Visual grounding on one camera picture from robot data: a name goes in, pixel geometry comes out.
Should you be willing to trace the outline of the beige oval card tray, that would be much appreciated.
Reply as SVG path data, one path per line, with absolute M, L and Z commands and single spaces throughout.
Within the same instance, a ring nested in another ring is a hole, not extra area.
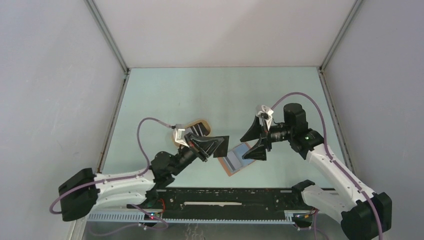
M 201 137 L 207 137 L 210 133 L 211 127 L 209 123 L 205 119 L 198 119 L 186 125 L 176 124 L 173 126 L 172 141 L 177 147 L 180 145 L 186 146 L 186 144 L 183 143 L 185 135 L 194 134 Z

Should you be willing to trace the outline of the pink leather card holder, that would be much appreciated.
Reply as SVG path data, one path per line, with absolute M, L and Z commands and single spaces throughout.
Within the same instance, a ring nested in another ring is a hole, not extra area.
M 218 160 L 226 174 L 231 177 L 255 162 L 254 159 L 244 159 L 243 155 L 250 150 L 251 146 L 243 142 L 229 150 L 227 156 L 219 157 Z

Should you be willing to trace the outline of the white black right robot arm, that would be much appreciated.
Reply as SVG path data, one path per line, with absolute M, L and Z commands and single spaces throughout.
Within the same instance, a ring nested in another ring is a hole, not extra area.
M 288 141 L 290 147 L 313 165 L 329 181 L 336 195 L 327 193 L 311 180 L 292 187 L 291 204 L 297 209 L 306 206 L 338 222 L 350 240 L 372 240 L 382 237 L 392 228 L 392 199 L 385 193 L 376 193 L 343 165 L 325 138 L 309 128 L 306 112 L 299 103 L 283 107 L 284 121 L 275 123 L 274 111 L 259 105 L 254 121 L 241 142 L 256 143 L 242 157 L 265 161 L 272 145 Z

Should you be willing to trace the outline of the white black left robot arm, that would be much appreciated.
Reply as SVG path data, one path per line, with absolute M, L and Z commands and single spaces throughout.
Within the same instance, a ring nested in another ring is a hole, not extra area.
M 184 136 L 186 145 L 176 154 L 158 152 L 146 170 L 101 174 L 84 168 L 59 186 L 59 214 L 64 222 L 71 222 L 95 209 L 127 205 L 153 208 L 158 202 L 157 190 L 170 185 L 195 160 L 225 157 L 229 138 L 188 133 Z

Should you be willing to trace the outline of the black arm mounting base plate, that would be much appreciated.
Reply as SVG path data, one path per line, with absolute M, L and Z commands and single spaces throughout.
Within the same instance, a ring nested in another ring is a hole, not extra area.
M 168 187 L 147 196 L 139 207 L 162 210 L 165 217 L 277 220 L 313 211 L 289 188 Z

